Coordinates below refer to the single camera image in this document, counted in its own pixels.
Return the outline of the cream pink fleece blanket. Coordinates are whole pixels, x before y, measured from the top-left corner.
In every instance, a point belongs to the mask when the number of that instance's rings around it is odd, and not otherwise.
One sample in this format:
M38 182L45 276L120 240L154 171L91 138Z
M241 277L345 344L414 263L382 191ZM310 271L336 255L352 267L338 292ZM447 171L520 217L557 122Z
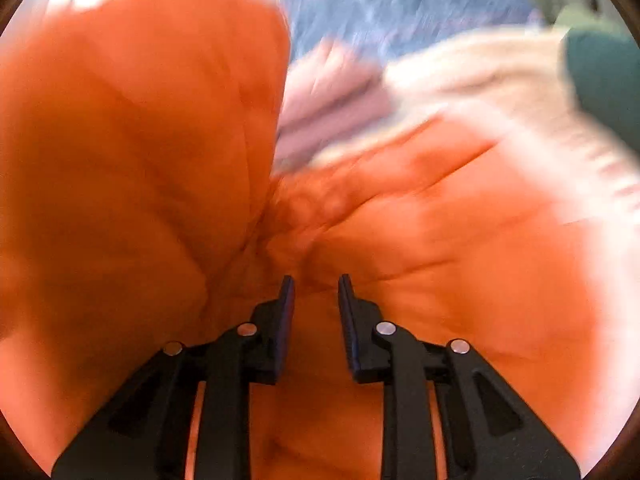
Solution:
M634 431L631 413L639 397L639 164L600 125L578 108L565 66L565 28L508 26L465 32L390 62L384 82L395 114L314 155L316 166L373 148L440 110L489 130L509 128L533 147L527 167L560 177L578 198L567 222L592 220L598 238L589 251L588 274L600 304L603 372L583 472L621 456Z

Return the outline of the dark green folded garment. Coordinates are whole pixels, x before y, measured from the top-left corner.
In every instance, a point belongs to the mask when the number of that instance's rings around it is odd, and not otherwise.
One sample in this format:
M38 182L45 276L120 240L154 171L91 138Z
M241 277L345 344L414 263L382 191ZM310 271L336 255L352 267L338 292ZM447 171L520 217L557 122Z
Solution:
M573 28L564 44L580 107L639 154L639 47L634 38Z

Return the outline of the pink quilted garment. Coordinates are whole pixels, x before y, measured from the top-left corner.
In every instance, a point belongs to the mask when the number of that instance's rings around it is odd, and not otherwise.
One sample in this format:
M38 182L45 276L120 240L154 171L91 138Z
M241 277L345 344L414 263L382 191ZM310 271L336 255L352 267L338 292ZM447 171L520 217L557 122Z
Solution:
M393 112L383 66L323 39L288 70L273 170L303 167L322 148Z

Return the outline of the light green pillow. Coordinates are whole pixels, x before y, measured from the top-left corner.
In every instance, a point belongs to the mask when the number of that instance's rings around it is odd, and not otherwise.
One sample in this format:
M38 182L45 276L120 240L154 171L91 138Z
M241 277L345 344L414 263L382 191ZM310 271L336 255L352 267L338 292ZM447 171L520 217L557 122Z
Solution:
M561 9L553 25L555 27L576 28L581 30L594 30L605 34L624 36L625 29L605 16L578 6L569 4Z

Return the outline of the orange puffer jacket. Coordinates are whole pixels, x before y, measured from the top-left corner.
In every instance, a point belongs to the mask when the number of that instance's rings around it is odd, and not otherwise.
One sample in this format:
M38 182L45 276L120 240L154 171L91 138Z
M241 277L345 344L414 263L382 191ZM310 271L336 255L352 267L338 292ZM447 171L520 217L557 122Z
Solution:
M250 390L256 478L380 474L383 393L349 374L342 275L416 336L468 340L580 467L603 324L596 222L561 217L575 191L453 110L274 171L289 54L277 0L103 0L2 42L3 478L48 478L164 344L213 341L285 276L288 362Z

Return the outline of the blue plaid pillow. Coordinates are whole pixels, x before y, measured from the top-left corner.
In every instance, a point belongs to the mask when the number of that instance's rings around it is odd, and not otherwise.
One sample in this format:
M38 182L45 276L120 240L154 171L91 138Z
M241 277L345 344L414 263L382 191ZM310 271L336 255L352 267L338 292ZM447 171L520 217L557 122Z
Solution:
M530 0L281 0L298 60L334 39L388 62L468 30L539 26Z

